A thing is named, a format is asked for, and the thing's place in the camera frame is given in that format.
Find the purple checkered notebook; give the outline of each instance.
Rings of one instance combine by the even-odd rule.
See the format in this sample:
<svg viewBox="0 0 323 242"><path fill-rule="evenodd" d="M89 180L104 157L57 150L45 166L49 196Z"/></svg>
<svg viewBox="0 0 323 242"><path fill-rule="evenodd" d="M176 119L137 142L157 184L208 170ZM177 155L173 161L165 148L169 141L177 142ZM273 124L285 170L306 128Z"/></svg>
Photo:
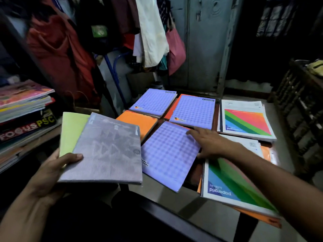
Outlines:
<svg viewBox="0 0 323 242"><path fill-rule="evenodd" d="M142 171L178 192L200 150L187 128L164 122L141 147Z"/></svg>
<svg viewBox="0 0 323 242"><path fill-rule="evenodd" d="M211 130L215 105L216 100L213 98L182 95L169 121Z"/></svg>
<svg viewBox="0 0 323 242"><path fill-rule="evenodd" d="M149 88L130 110L161 118L176 96L175 91Z"/></svg>

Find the dark curtain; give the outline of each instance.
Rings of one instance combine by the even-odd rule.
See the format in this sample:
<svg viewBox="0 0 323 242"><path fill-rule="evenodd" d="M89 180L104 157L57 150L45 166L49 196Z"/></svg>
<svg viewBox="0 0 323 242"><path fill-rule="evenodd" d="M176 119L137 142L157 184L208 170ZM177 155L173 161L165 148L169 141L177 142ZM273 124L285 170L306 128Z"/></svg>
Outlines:
<svg viewBox="0 0 323 242"><path fill-rule="evenodd" d="M275 87L292 57L318 58L322 6L323 0L244 0L226 79Z"/></svg>

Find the door hinge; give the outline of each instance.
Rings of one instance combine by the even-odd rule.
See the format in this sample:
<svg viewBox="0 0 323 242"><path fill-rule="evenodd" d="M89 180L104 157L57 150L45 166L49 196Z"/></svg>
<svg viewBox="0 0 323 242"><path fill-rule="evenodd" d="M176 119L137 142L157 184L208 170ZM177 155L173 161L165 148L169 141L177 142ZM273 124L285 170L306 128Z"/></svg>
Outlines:
<svg viewBox="0 0 323 242"><path fill-rule="evenodd" d="M236 8L238 5L237 5L237 1L238 0L232 0L232 6L231 6L231 9L233 8Z"/></svg>

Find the person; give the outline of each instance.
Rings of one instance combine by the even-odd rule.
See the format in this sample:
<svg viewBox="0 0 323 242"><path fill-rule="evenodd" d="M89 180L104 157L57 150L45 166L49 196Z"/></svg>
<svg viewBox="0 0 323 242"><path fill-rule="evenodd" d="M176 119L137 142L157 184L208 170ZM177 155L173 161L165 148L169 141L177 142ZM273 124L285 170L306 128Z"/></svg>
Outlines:
<svg viewBox="0 0 323 242"><path fill-rule="evenodd" d="M260 158L240 143L215 131L195 127L187 132L201 145L198 158L226 158L243 171L281 215L308 241L323 241L323 193L285 170ZM2 242L38 242L49 209L64 190L56 184L61 168L80 161L82 154L58 158L56 150L30 179L0 224Z"/></svg>

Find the person's right hand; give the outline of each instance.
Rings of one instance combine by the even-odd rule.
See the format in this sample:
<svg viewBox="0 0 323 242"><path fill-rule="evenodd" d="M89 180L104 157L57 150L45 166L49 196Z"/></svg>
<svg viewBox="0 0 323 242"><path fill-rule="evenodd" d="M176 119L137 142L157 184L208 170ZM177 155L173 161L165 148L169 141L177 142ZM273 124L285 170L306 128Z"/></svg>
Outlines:
<svg viewBox="0 0 323 242"><path fill-rule="evenodd" d="M190 134L201 145L202 152L197 155L198 158L223 157L228 158L243 146L220 136L216 131L194 127L194 130L188 130Z"/></svg>

